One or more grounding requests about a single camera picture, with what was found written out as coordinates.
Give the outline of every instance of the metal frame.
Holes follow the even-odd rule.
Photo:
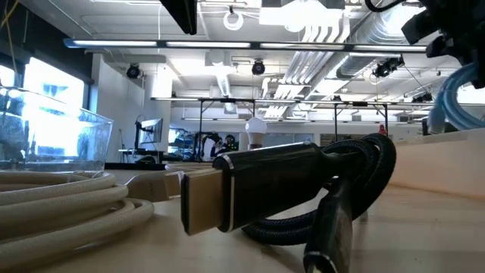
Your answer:
[[[200,102],[200,117],[199,117],[199,151],[198,154],[200,155],[201,148],[202,148],[202,138],[200,137],[202,135],[202,115],[204,114],[205,110],[207,110],[209,107],[214,104],[214,102],[231,102],[231,103],[237,103],[237,102],[243,102],[243,104],[251,111],[249,106],[245,102],[252,103],[252,116],[255,116],[256,110],[256,104],[275,104],[275,105],[281,105],[281,104],[295,104],[295,103],[305,103],[305,104],[316,104],[316,105],[333,105],[333,110],[334,110],[334,124],[335,124],[335,139],[337,140],[338,138],[338,115],[343,111],[343,109],[347,108],[347,106],[351,105],[354,107],[368,107],[368,106],[374,106],[374,108],[382,115],[384,116],[384,126],[386,128],[386,134],[389,136],[389,120],[388,120],[388,108],[389,106],[396,106],[396,105],[401,105],[401,106],[421,106],[421,107],[430,107],[434,106],[433,103],[412,103],[412,102],[363,102],[363,101],[305,101],[305,100],[277,100],[277,99],[234,99],[234,98],[154,98],[152,97],[151,100],[161,100],[161,101],[175,101],[175,102]],[[211,102],[209,106],[204,108],[204,102]],[[338,110],[339,105],[344,105],[344,108],[341,109],[340,111]],[[384,107],[384,113],[377,107],[378,105],[382,105]],[[467,107],[484,107],[485,105],[483,104],[471,104],[471,103],[464,103],[462,104],[463,106]]]
[[[246,106],[249,111],[251,109],[247,106],[245,102],[250,102],[252,103],[252,116],[256,116],[256,103],[254,99],[231,99],[231,98],[218,98],[218,99],[213,99],[213,98],[199,98],[200,101],[200,117],[199,117],[199,148],[197,152],[197,161],[201,162],[202,158],[200,156],[201,154],[201,148],[202,148],[202,116],[204,112],[211,107],[214,102],[221,102],[221,103],[237,103],[237,102],[242,102],[244,106]],[[211,102],[207,107],[204,108],[204,102]]]
[[[64,44],[70,49],[243,49],[265,51],[361,52],[396,54],[426,53],[425,45],[371,45],[337,42],[64,39]]]

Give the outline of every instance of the gold connector plug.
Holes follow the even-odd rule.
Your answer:
[[[179,180],[178,172],[155,171],[139,174],[126,183],[129,190],[128,197],[150,202],[168,201],[180,195]]]
[[[209,168],[185,174],[182,180],[182,221],[194,235],[216,228],[223,221],[223,173]]]

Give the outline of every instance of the wooden table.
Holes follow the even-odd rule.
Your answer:
[[[132,171],[113,171],[120,180]],[[278,216],[316,208],[318,199]],[[484,272],[485,202],[388,187],[354,221],[351,272]],[[188,237],[178,199],[155,204],[146,224],[37,272],[304,272],[304,246],[263,246],[242,231]]]

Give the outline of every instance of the blue cable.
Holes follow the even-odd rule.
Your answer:
[[[467,64],[453,73],[441,86],[434,108],[427,120],[431,133],[442,133],[445,128],[445,118],[458,130],[471,130],[485,127],[485,121],[467,113],[458,104],[458,88],[478,79],[478,67]]]

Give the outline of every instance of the beam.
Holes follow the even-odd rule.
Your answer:
[[[265,51],[361,52],[424,54],[425,45],[354,44],[334,42],[231,42],[207,40],[64,39],[70,49],[245,49]]]

